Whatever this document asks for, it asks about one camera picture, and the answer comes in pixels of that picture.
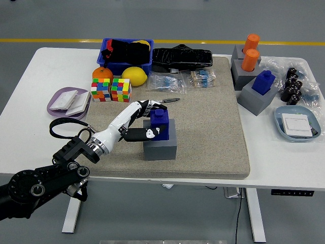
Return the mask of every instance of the electrical cable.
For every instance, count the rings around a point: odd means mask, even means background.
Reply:
[[[218,187],[215,187],[215,188],[211,188],[211,187],[207,187],[207,186],[205,186],[206,188],[209,188],[209,189],[211,189],[211,190],[215,190],[215,189],[217,189]]]
[[[53,128],[55,126],[58,126],[58,125],[62,125],[62,124],[66,124],[66,123],[74,123],[74,124],[80,124],[82,126],[88,126],[87,123],[83,122],[83,121],[80,121],[80,120],[77,120],[75,118],[57,118],[55,120],[53,120],[51,123],[50,123],[50,134],[51,136],[55,137],[55,138],[59,138],[59,139],[72,139],[73,136],[62,136],[62,135],[58,135],[56,134],[54,131],[53,131]]]
[[[62,125],[62,124],[67,124],[67,123],[74,123],[74,124],[80,124],[82,126],[86,126],[87,128],[84,128],[84,129],[80,130],[77,136],[80,138],[80,135],[81,135],[81,133],[83,131],[88,131],[89,136],[88,136],[87,140],[85,141],[85,143],[87,143],[91,139],[92,131],[91,131],[91,129],[88,128],[88,124],[86,122],[77,120],[75,118],[57,118],[57,119],[53,120],[50,123],[50,134],[51,134],[51,136],[53,136],[55,138],[59,138],[59,139],[70,139],[71,140],[73,138],[73,136],[58,135],[53,131],[53,128],[55,126]]]
[[[243,199],[242,191],[243,191],[243,189],[239,188],[240,204],[239,204],[239,209],[238,209],[238,214],[237,214],[237,221],[236,221],[236,240],[235,240],[235,244],[237,244],[238,220],[239,220],[240,209],[242,207],[242,199]]]

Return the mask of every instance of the robotic hand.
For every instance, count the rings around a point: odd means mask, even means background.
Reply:
[[[106,130],[95,133],[88,145],[100,157],[102,154],[109,154],[112,151],[113,145],[124,139],[125,141],[147,141],[154,138],[165,126],[155,129],[132,128],[129,126],[136,118],[149,117],[150,111],[155,109],[164,109],[167,107],[161,103],[146,100],[131,103],[124,109],[107,127]]]
[[[53,155],[51,166],[35,170],[23,170],[15,174],[8,184],[0,186],[0,221],[6,218],[29,218],[31,214],[60,193],[65,193],[81,201],[87,200],[87,181],[90,171],[80,166],[75,159],[85,155],[91,162],[97,163],[101,155],[112,151],[113,145],[126,141],[151,140],[165,129],[131,128],[135,119],[149,117],[150,110],[167,107],[159,102],[146,100],[131,103],[102,132],[96,132],[90,125],[72,118],[58,118],[50,124],[50,134],[56,138],[70,141]],[[65,123],[78,123],[86,126],[75,137],[57,135],[52,128]],[[79,136],[88,131],[86,142]]]

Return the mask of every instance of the gray block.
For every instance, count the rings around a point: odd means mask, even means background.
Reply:
[[[143,120],[143,127],[150,128],[150,120]],[[169,119],[169,140],[144,141],[143,152],[145,160],[173,160],[176,159],[177,140],[175,120]]]
[[[242,69],[243,59],[234,59],[232,62],[232,75],[235,85],[235,90],[242,90],[252,79],[262,72],[262,69],[256,63],[252,72],[247,72]]]
[[[252,89],[254,82],[255,79],[243,87],[237,102],[248,111],[258,116],[264,109],[267,108],[267,106],[270,105],[278,92],[278,88],[272,85],[270,90],[265,93],[264,96],[262,96],[257,91]]]
[[[244,44],[241,45],[235,45],[233,55],[232,55],[232,62],[234,59],[244,59],[245,54],[243,53]],[[261,62],[261,56],[258,57],[257,63],[260,64]]]

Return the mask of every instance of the rubik's cube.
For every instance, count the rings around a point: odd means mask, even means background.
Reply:
[[[95,102],[106,102],[111,100],[110,79],[94,78],[91,84],[91,94]]]
[[[113,79],[111,96],[113,101],[128,103],[131,98],[132,87],[130,79]]]

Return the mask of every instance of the plastic bag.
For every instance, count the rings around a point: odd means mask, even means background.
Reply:
[[[318,83],[308,83],[300,89],[301,100],[306,106],[320,107],[320,94]]]
[[[182,76],[178,74],[166,74],[151,72],[147,81],[148,90],[161,92],[186,94],[186,84]]]
[[[291,67],[297,69],[298,80],[302,81],[303,85],[313,82],[310,79],[309,70],[307,69],[308,64],[301,58],[265,56],[262,58],[259,67],[272,72],[275,76],[274,84],[279,90],[283,90],[286,74]]]
[[[195,88],[208,88],[216,85],[216,75],[211,68],[197,69],[181,72],[187,86]]]

